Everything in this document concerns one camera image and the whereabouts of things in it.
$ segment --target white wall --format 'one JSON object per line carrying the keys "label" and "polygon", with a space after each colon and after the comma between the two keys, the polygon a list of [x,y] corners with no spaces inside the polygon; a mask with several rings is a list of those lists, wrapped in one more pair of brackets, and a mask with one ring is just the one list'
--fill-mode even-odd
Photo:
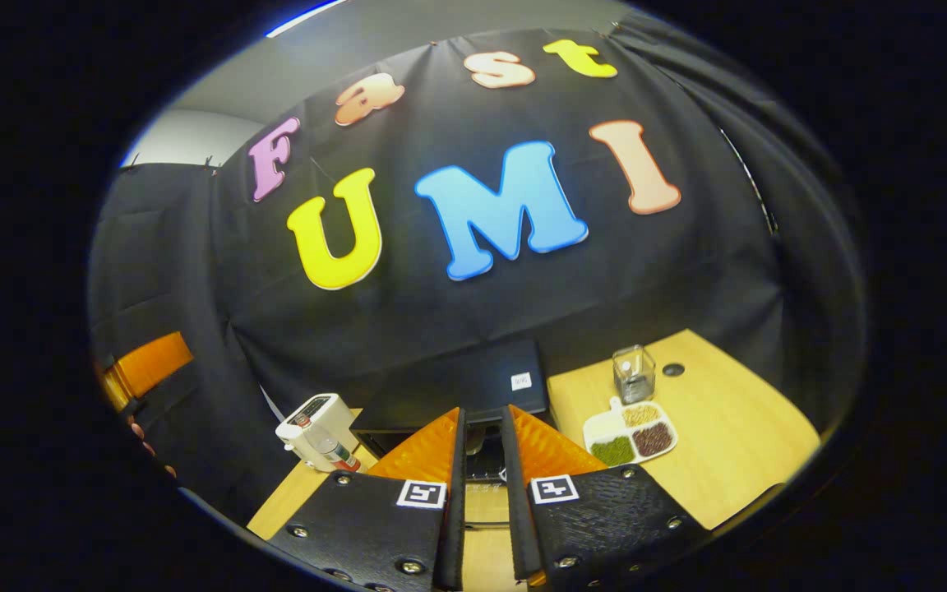
{"label": "white wall", "polygon": [[214,156],[210,164],[218,165],[265,126],[222,113],[168,109],[143,132],[120,166],[131,164],[134,155],[138,155],[136,164],[204,164],[208,156]]}

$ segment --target black fabric backdrop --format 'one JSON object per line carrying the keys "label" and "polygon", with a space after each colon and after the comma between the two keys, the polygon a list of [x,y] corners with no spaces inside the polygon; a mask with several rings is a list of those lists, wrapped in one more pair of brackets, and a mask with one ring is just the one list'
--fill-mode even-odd
{"label": "black fabric backdrop", "polygon": [[[572,71],[542,51],[557,39],[593,45],[595,59],[619,75]],[[536,81],[499,90],[474,83],[463,59],[495,50],[519,56]],[[389,72],[404,96],[339,127],[335,98],[376,72]],[[278,164],[286,180],[255,203],[247,151],[287,117],[301,127],[289,138],[289,161]],[[616,119],[643,125],[680,205],[650,216],[628,209],[624,173],[589,137],[594,124]],[[778,236],[720,127],[775,214]],[[478,236],[496,265],[450,280],[439,218],[414,184],[459,165],[496,191],[504,151],[530,140],[555,146],[557,179],[589,236],[547,254],[523,247],[514,261]],[[331,251],[349,252],[352,225],[330,196],[365,166],[376,172],[382,255],[364,280],[324,291],[305,276],[285,222],[324,196]],[[339,79],[268,124],[218,175],[180,165],[122,173],[91,260],[95,348],[98,359],[117,357],[180,327],[196,360],[147,396],[138,420],[182,484],[240,524],[294,462],[274,438],[258,382],[284,412],[323,391],[360,407],[391,368],[508,337],[536,338],[550,375],[689,327],[823,430],[852,394],[857,369],[847,361],[863,357],[850,212],[834,164],[769,90],[672,26],[632,16],[609,38],[467,36]],[[529,231],[526,220],[522,243]]]}

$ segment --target letter m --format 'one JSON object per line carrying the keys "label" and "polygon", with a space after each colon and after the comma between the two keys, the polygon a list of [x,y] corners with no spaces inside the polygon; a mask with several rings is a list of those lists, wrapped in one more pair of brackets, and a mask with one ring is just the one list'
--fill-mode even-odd
{"label": "letter m", "polygon": [[448,277],[460,281],[492,269],[492,253],[474,240],[474,230],[507,258],[521,251],[525,213],[533,225],[529,247],[550,252],[586,239],[587,224],[575,215],[553,172],[550,142],[523,142],[503,155],[503,179],[498,193],[489,190],[459,166],[445,166],[414,185],[414,191],[433,202],[451,248]]}

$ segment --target yellow letter u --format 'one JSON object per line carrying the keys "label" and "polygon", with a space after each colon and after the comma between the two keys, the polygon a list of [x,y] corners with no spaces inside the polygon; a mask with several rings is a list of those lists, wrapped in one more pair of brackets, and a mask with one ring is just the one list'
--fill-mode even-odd
{"label": "yellow letter u", "polygon": [[305,275],[317,288],[342,289],[357,284],[379,262],[382,232],[369,187],[374,178],[372,169],[360,169],[335,184],[335,197],[345,199],[349,221],[357,237],[349,255],[334,257],[327,248],[324,224],[320,221],[326,203],[323,197],[316,196],[306,201],[287,216],[287,228],[294,232]]}

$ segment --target wooden table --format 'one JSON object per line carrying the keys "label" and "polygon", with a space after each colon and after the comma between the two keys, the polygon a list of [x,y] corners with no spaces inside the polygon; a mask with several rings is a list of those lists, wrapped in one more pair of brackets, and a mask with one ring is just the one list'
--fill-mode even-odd
{"label": "wooden table", "polygon": [[[820,444],[792,402],[696,333],[676,333],[647,349],[657,361],[653,401],[668,412],[679,442],[642,465],[704,528],[717,527],[766,488],[785,483]],[[683,364],[684,373],[664,376],[669,363]],[[583,422],[607,411],[616,394],[612,360],[549,377],[547,389],[557,427],[583,446]],[[366,467],[376,462],[363,446],[354,454]],[[270,539],[326,477],[299,462],[248,529]],[[467,521],[508,520],[505,487],[471,483],[466,494]],[[463,584],[466,592],[514,588],[509,529],[466,532]]]}

